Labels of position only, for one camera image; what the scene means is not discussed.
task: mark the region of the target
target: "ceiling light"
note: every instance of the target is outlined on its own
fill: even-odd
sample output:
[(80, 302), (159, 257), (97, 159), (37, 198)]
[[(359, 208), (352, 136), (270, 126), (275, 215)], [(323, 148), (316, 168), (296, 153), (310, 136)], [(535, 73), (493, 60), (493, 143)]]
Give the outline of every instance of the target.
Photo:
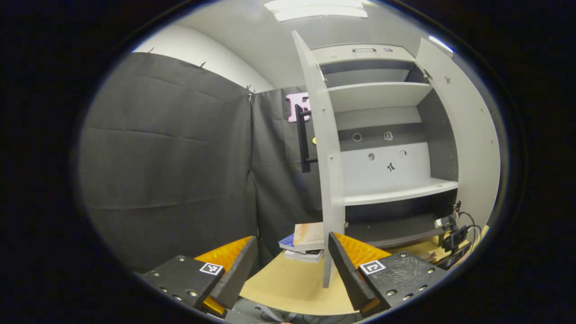
[(437, 39), (434, 36), (430, 36), (428, 37), (432, 42), (435, 42), (436, 44), (442, 46), (445, 50), (449, 51), (450, 53), (454, 53), (454, 50), (451, 49), (450, 47), (448, 47), (448, 45), (444, 44), (443, 42), (441, 42), (439, 39)]
[(368, 17), (357, 0), (273, 0), (264, 6), (278, 21), (325, 15)]

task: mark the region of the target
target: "open cabinet door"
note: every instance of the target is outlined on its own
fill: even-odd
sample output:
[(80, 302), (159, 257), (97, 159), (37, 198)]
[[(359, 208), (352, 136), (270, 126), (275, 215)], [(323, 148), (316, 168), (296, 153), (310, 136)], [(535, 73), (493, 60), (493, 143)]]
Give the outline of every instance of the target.
[(324, 282), (328, 288), (330, 278), (335, 271), (332, 257), (328, 252), (328, 234), (331, 231), (344, 234), (344, 175), (340, 142), (336, 129), (336, 119), (328, 88), (320, 65), (314, 55), (296, 31), (292, 37), (298, 50), (304, 80), (310, 100), (312, 123), (316, 135), (316, 150), (320, 173), (320, 191), (322, 196), (322, 217), (324, 222)]
[(420, 40), (416, 65), (430, 76), (452, 125), (458, 157), (456, 199), (483, 227), (500, 182), (500, 150), (490, 111), (466, 74), (426, 39)]

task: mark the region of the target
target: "stack of books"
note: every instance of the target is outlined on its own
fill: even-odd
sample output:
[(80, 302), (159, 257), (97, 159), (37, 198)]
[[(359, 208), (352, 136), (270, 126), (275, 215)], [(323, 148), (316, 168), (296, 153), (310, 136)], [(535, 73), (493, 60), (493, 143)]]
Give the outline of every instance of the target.
[(319, 262), (324, 254), (324, 225), (296, 224), (294, 233), (278, 242), (285, 249), (284, 257), (305, 262)]

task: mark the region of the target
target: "gray curtain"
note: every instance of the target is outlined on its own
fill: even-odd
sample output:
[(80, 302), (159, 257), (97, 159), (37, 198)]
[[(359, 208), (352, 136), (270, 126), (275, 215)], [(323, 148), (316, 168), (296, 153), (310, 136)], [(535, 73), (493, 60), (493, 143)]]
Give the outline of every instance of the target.
[(132, 53), (85, 119), (79, 180), (88, 215), (132, 269), (256, 235), (244, 88), (192, 64)]
[[(252, 104), (251, 169), (263, 265), (282, 251), (278, 241), (293, 233), (295, 224), (322, 221), (318, 165), (302, 173), (296, 123), (288, 122), (286, 95), (301, 92), (305, 86), (257, 93)], [(306, 131), (310, 157), (315, 158), (312, 120), (306, 122)]]

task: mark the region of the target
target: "ceiling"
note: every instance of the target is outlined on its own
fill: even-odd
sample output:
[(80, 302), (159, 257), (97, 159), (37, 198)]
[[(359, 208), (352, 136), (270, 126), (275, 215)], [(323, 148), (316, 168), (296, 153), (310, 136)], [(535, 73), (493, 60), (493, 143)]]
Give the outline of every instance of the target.
[(323, 16), (279, 22), (263, 5), (269, 0), (222, 0), (179, 19), (221, 43), (251, 65), (274, 88), (303, 85), (304, 75), (290, 34), (296, 30), (308, 47), (342, 43), (404, 46), (416, 55), (428, 34), (390, 7), (363, 1), (368, 18)]

